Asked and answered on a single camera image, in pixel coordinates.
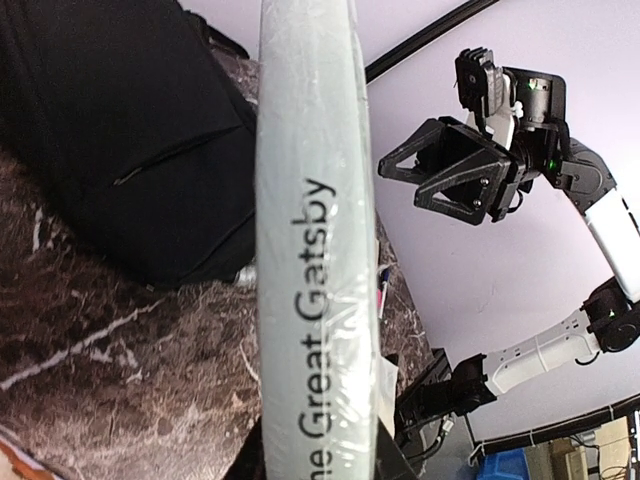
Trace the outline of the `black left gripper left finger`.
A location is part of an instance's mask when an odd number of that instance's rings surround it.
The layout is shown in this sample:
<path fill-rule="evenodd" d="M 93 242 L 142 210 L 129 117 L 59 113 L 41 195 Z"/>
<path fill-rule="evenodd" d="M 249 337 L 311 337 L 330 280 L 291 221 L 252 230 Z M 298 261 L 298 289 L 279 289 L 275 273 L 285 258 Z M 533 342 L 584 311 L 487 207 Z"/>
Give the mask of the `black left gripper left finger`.
<path fill-rule="evenodd" d="M 265 461 L 262 425 L 259 418 L 248 433 L 238 455 L 223 480 L 264 480 Z"/>

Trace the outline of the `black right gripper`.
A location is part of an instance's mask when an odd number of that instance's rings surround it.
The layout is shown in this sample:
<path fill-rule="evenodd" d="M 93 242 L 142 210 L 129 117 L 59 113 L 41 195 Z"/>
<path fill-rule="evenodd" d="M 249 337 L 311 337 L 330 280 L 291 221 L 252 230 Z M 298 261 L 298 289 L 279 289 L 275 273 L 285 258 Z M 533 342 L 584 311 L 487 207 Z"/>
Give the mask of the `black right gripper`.
<path fill-rule="evenodd" d="M 508 154 L 453 117 L 430 118 L 379 160 L 378 174 L 422 183 L 414 195 L 418 208 L 470 225 L 480 225 L 487 215 L 497 223 L 522 205 L 538 176 L 555 182 L 565 157 L 565 121 L 552 119 L 538 127 L 519 128 L 509 149 L 511 163 L 464 159 L 483 148 Z"/>

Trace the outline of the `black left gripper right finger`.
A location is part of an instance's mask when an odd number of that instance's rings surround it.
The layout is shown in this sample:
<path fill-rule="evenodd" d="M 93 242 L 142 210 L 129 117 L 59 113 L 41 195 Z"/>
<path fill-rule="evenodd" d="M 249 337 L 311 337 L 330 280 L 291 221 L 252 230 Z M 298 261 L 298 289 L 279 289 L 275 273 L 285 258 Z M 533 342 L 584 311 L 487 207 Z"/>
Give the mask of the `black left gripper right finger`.
<path fill-rule="evenodd" d="M 377 432 L 377 480 L 418 480 L 381 420 Z"/>

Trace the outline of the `pale green hardcover book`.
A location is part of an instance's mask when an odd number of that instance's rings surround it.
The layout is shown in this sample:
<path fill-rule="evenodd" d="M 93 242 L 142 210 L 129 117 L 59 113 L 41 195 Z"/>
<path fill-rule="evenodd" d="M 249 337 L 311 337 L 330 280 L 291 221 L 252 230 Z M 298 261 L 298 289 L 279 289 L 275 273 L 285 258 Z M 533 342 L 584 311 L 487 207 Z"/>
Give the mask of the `pale green hardcover book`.
<path fill-rule="evenodd" d="M 266 475 L 370 479 L 376 218 L 353 2 L 262 3 L 255 184 Z"/>

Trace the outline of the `black student backpack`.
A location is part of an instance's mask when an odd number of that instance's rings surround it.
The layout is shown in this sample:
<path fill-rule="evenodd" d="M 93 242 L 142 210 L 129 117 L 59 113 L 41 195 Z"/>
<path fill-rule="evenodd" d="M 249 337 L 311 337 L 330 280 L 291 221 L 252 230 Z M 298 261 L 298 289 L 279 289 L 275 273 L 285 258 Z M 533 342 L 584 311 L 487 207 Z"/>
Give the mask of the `black student backpack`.
<path fill-rule="evenodd" d="M 144 284 L 255 254 L 256 112 L 176 1 L 5 1 L 1 117 L 60 217 Z"/>

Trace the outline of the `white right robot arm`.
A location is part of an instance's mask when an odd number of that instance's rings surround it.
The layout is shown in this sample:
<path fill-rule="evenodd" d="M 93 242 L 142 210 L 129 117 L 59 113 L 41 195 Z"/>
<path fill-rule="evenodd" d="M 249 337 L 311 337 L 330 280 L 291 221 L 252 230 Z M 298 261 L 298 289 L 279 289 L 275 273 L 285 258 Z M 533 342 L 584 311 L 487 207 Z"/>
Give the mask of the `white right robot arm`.
<path fill-rule="evenodd" d="M 564 195 L 538 180 L 521 208 L 471 226 L 416 208 L 414 187 L 377 178 L 376 205 L 427 338 L 452 362 L 504 349 L 577 309 L 612 275 Z M 479 440 L 531 430 L 639 391 L 639 349 L 571 362 L 470 417 Z"/>

